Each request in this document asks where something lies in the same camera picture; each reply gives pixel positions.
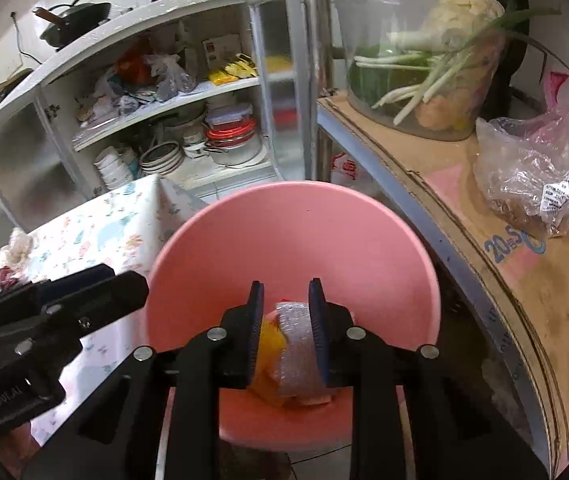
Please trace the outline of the clear bubble wrap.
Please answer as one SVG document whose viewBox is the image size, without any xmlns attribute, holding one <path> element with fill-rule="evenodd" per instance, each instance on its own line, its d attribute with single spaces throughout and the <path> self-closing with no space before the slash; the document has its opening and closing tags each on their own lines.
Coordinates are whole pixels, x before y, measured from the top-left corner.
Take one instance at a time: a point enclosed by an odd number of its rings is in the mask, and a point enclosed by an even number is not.
<svg viewBox="0 0 569 480">
<path fill-rule="evenodd" d="M 8 244 L 4 246 L 4 258 L 11 269 L 22 271 L 30 260 L 34 238 L 20 228 L 14 228 Z"/>
</svg>

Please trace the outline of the yellow foam net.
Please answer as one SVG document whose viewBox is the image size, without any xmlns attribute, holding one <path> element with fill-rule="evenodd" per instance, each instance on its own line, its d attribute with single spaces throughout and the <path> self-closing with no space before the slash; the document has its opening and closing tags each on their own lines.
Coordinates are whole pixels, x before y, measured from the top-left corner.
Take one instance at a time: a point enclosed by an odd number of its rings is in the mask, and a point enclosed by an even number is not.
<svg viewBox="0 0 569 480">
<path fill-rule="evenodd" d="M 286 402 L 285 397 L 279 393 L 280 362 L 286 347 L 278 314 L 272 311 L 263 318 L 255 373 L 249 390 L 275 408 L 281 408 Z"/>
</svg>

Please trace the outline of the red white paper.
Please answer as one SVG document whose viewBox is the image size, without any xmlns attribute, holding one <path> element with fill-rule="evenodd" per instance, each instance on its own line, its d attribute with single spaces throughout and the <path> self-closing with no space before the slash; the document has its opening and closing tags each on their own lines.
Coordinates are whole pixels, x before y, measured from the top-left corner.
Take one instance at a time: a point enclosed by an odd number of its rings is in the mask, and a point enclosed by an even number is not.
<svg viewBox="0 0 569 480">
<path fill-rule="evenodd" d="M 3 266 L 0 268 L 0 294 L 28 284 L 30 281 L 18 270 Z"/>
</svg>

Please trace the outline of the white kitchen cabinet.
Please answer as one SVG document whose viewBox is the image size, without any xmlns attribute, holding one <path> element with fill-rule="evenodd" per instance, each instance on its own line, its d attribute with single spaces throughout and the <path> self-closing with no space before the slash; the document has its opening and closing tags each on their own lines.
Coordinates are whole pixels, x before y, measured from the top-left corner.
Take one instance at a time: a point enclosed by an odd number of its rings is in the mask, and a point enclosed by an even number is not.
<svg viewBox="0 0 569 480">
<path fill-rule="evenodd" d="M 237 53 L 258 76 L 212 84 Z M 178 55 L 196 88 L 158 101 L 150 54 Z M 308 178 L 309 76 L 303 0 L 158 0 L 87 32 L 0 103 L 0 246 L 105 193 L 94 159 L 108 146 L 138 162 L 163 142 L 182 148 L 222 106 L 251 103 L 277 176 Z"/>
</svg>

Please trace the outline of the stack of white bowls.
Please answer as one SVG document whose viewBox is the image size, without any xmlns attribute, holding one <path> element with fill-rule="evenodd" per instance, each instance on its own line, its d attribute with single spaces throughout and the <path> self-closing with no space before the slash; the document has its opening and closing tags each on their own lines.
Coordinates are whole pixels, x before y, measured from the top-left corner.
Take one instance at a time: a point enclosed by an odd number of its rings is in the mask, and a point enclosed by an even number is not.
<svg viewBox="0 0 569 480">
<path fill-rule="evenodd" d="M 135 181 L 139 174 L 138 157 L 128 145 L 108 146 L 94 159 L 94 167 L 109 191 Z"/>
</svg>

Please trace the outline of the stack of patterned plates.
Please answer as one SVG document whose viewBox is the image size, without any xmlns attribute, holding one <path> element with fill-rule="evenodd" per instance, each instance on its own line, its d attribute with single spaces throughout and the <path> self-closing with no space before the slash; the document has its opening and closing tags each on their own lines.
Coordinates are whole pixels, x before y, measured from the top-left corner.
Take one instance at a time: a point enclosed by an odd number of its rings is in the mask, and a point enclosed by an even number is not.
<svg viewBox="0 0 569 480">
<path fill-rule="evenodd" d="M 177 169 L 184 158 L 180 144 L 177 141 L 167 141 L 144 152 L 140 156 L 139 166 L 145 176 L 149 174 L 166 176 Z"/>
</svg>

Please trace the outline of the white patterned pot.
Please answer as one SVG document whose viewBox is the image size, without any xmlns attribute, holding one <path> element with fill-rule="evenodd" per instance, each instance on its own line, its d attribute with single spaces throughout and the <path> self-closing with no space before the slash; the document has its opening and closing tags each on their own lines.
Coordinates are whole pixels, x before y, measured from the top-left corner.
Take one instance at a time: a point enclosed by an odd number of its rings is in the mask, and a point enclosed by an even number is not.
<svg viewBox="0 0 569 480">
<path fill-rule="evenodd" d="M 206 156 L 206 136 L 202 125 L 194 125 L 182 135 L 182 149 L 190 159 Z"/>
</svg>

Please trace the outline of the pink plastic basin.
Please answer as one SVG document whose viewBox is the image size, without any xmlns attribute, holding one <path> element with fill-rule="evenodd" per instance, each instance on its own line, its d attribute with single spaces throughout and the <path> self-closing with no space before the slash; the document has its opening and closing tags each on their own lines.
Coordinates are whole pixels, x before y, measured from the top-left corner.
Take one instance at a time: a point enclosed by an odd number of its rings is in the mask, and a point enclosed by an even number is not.
<svg viewBox="0 0 569 480">
<path fill-rule="evenodd" d="M 185 347 L 229 308 L 265 286 L 265 311 L 308 302 L 320 278 L 327 301 L 393 347 L 435 344 L 441 293 L 429 254 L 391 209 L 339 185 L 258 185 L 206 207 L 166 243 L 150 275 L 147 326 L 158 351 Z M 275 408 L 246 390 L 222 389 L 215 437 L 269 451 L 303 451 L 351 436 L 349 389 L 314 408 Z"/>
</svg>

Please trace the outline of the red lidded containers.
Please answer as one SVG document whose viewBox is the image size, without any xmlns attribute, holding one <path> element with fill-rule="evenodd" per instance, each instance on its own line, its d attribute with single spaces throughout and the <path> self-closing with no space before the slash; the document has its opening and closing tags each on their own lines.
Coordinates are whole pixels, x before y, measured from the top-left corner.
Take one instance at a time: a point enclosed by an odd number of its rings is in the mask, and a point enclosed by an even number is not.
<svg viewBox="0 0 569 480">
<path fill-rule="evenodd" d="M 204 151 L 219 166 L 245 164 L 262 150 L 251 103 L 227 105 L 209 110 L 205 116 Z"/>
</svg>

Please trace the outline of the grey plastic bag on shelf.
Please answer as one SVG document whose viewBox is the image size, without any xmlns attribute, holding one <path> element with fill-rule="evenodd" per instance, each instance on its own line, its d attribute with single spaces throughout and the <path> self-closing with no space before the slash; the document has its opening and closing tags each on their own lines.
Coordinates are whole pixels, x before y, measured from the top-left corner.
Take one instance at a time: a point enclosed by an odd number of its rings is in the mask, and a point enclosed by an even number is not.
<svg viewBox="0 0 569 480">
<path fill-rule="evenodd" d="M 150 54 L 144 57 L 144 63 L 150 67 L 151 76 L 156 78 L 156 99 L 165 102 L 179 96 L 180 93 L 191 93 L 198 81 L 179 65 L 178 55 Z"/>
</svg>

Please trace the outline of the yellow packets on shelf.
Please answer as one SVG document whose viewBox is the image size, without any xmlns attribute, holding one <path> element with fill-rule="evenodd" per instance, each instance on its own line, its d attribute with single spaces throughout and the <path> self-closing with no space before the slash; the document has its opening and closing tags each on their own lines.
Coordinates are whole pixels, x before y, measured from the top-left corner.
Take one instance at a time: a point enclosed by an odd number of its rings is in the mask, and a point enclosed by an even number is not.
<svg viewBox="0 0 569 480">
<path fill-rule="evenodd" d="M 257 67 L 253 59 L 244 53 L 237 53 L 222 67 L 210 70 L 208 80 L 215 86 L 230 84 L 241 79 L 249 79 L 258 76 Z"/>
</svg>

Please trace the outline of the black wok with lid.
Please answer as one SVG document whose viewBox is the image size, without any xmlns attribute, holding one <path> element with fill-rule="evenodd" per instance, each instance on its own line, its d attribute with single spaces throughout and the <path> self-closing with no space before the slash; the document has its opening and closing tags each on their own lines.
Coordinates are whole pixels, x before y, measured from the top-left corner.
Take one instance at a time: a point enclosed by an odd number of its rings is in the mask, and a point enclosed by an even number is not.
<svg viewBox="0 0 569 480">
<path fill-rule="evenodd" d="M 112 4 L 109 2 L 59 4 L 50 9 L 38 6 L 33 13 L 48 23 L 40 39 L 60 50 L 87 32 L 109 21 Z"/>
</svg>

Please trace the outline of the clear plastic bag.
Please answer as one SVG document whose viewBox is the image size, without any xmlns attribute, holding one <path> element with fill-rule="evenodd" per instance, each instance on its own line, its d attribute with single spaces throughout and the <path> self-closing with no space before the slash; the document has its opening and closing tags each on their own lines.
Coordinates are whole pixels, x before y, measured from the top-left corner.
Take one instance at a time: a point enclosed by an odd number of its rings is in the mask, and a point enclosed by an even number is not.
<svg viewBox="0 0 569 480">
<path fill-rule="evenodd" d="M 473 166 L 486 203 L 516 229 L 546 240 L 569 229 L 569 109 L 531 119 L 478 118 Z"/>
</svg>

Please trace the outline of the clear container with vegetables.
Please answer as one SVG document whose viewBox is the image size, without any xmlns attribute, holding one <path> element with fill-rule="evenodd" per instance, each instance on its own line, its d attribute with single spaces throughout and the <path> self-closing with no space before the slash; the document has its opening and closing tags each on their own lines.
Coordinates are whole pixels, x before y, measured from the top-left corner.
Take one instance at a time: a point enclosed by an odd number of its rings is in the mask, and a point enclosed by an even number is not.
<svg viewBox="0 0 569 480">
<path fill-rule="evenodd" d="M 475 120 L 528 25 L 553 9 L 519 0 L 334 0 L 347 100 L 359 114 L 421 138 L 457 141 Z"/>
</svg>

